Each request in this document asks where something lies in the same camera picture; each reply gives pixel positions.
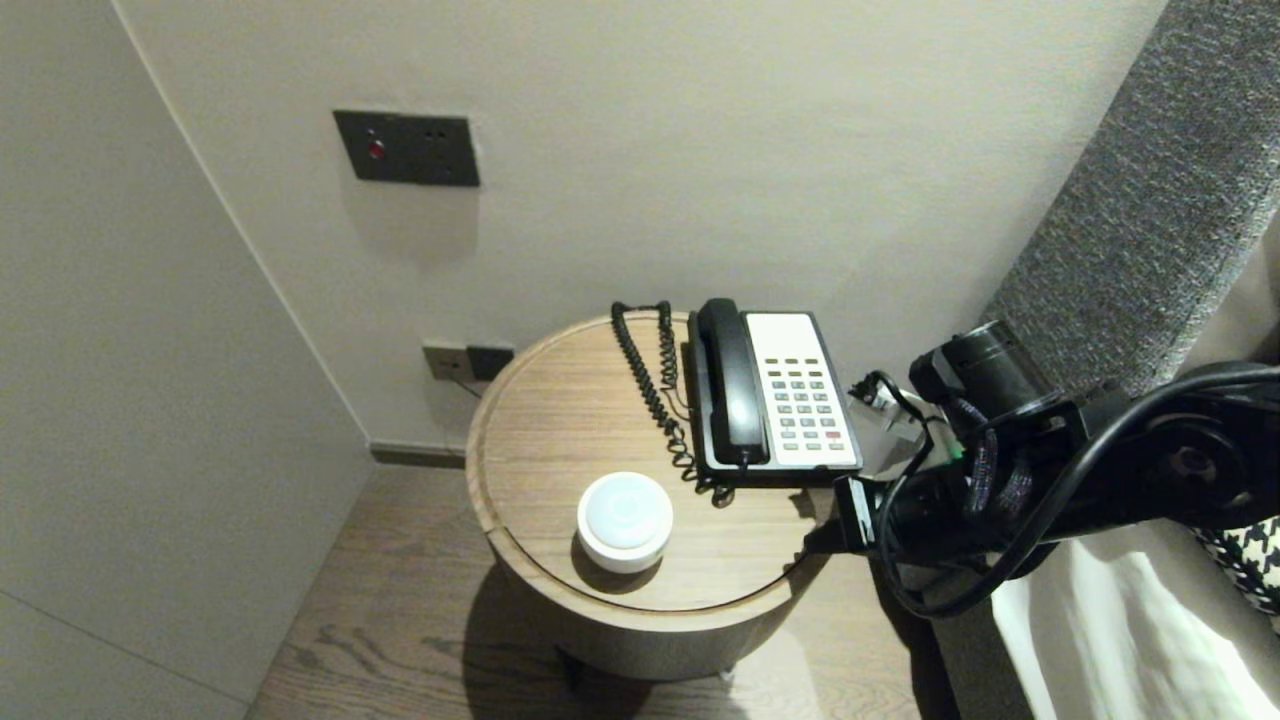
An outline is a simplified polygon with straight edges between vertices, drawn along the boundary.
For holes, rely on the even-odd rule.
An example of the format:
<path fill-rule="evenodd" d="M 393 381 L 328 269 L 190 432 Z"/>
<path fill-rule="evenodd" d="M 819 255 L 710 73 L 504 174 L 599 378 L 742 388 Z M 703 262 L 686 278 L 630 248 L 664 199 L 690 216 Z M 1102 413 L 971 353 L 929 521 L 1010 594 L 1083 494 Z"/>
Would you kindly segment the grey fabric bed frame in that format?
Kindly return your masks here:
<path fill-rule="evenodd" d="M 924 720 L 1036 720 L 987 600 L 956 618 L 925 620 L 893 596 L 882 562 L 869 569 L 881 609 L 910 653 Z"/>

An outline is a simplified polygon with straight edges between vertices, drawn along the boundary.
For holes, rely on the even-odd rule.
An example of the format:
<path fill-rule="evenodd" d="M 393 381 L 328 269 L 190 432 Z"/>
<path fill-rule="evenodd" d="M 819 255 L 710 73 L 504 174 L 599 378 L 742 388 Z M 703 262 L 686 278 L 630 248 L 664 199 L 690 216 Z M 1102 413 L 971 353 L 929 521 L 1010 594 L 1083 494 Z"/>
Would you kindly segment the dark wall switch panel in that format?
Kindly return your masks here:
<path fill-rule="evenodd" d="M 467 117 L 342 109 L 332 115 L 355 176 L 362 181 L 481 186 Z"/>

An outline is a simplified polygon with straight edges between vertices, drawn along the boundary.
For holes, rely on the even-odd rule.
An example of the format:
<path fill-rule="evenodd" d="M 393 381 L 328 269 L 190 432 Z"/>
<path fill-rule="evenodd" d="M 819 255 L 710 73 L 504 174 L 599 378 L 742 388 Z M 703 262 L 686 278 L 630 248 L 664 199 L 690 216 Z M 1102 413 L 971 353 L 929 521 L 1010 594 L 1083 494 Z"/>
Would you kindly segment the black white houndstooth pillow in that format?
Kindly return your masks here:
<path fill-rule="evenodd" d="M 1280 635 L 1280 516 L 1236 529 L 1193 529 L 1192 534 Z"/>

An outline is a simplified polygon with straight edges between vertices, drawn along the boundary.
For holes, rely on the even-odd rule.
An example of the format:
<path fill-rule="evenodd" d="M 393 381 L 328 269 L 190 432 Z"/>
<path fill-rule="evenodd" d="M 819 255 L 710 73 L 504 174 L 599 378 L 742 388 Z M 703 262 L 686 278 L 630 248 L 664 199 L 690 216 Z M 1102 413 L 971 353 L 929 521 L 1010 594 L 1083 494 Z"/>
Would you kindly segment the black and white telephone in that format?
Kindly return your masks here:
<path fill-rule="evenodd" d="M 817 319 L 805 311 L 744 311 L 762 388 L 769 460 L 721 466 L 709 460 L 701 436 L 695 313 L 687 320 L 685 368 L 699 477 L 718 487 L 790 488 L 826 486 L 863 466 L 863 452 L 841 398 L 841 386 Z"/>

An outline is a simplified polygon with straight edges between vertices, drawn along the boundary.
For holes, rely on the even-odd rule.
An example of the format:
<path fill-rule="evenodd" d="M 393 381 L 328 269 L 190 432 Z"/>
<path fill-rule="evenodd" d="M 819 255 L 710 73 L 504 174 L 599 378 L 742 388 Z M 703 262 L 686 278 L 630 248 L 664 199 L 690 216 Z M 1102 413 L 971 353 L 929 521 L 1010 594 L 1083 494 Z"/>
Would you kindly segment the grey wall baseboard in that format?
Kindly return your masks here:
<path fill-rule="evenodd" d="M 372 442 L 367 450 L 374 461 L 381 465 L 458 470 L 466 468 L 465 452 L 447 447 Z"/>

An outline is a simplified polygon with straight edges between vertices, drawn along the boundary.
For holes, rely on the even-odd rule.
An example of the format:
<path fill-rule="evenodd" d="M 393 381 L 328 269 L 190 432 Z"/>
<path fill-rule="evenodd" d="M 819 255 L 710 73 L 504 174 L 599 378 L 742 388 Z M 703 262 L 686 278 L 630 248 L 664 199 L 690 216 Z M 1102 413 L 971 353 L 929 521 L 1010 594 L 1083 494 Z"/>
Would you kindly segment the grey fabric headboard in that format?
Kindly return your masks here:
<path fill-rule="evenodd" d="M 1066 395 L 1143 395 L 1279 211 L 1280 0 L 1167 0 L 980 318 Z"/>

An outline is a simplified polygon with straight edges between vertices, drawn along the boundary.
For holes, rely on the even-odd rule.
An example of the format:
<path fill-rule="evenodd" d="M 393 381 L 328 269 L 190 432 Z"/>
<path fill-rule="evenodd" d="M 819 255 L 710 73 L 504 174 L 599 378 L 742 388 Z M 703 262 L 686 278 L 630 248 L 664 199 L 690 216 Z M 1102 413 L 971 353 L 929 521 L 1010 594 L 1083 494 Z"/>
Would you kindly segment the wall power outlet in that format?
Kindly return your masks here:
<path fill-rule="evenodd" d="M 422 355 L 431 378 L 440 382 L 474 382 L 468 350 L 456 345 L 424 345 Z"/>

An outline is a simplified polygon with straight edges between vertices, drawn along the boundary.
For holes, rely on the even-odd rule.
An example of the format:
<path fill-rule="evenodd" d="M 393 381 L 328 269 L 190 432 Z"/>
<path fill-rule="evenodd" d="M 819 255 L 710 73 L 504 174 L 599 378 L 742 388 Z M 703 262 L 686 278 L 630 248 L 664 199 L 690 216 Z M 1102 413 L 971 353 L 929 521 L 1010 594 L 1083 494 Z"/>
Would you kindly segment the round wooden side table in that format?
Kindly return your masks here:
<path fill-rule="evenodd" d="M 580 495 L 614 471 L 650 477 L 675 507 L 662 560 L 639 574 L 598 568 L 576 537 Z M 608 316 L 544 338 L 499 374 L 471 424 L 466 475 L 485 537 L 504 529 L 556 579 L 636 609 L 705 609 L 758 591 L 832 511 L 828 489 L 744 488 L 726 509 L 698 493 L 672 465 Z"/>

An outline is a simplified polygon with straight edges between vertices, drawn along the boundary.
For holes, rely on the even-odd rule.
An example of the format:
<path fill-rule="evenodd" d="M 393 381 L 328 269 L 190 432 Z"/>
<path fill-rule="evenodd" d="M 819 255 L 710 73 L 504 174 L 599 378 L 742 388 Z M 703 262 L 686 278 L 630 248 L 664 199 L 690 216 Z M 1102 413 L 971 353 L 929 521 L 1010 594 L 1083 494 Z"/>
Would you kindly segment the black telephone handset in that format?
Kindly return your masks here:
<path fill-rule="evenodd" d="M 709 460 L 721 466 L 769 460 L 762 388 L 742 314 L 731 299 L 709 299 L 695 313 L 701 436 Z"/>

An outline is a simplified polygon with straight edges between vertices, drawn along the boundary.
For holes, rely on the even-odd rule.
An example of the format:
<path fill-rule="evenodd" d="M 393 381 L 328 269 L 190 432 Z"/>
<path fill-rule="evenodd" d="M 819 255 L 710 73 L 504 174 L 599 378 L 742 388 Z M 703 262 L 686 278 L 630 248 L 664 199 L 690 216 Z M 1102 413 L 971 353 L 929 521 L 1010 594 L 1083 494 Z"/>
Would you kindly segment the white bed sheet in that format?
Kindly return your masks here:
<path fill-rule="evenodd" d="M 1280 635 L 1185 527 L 1065 541 L 992 610 L 1036 720 L 1280 720 Z"/>

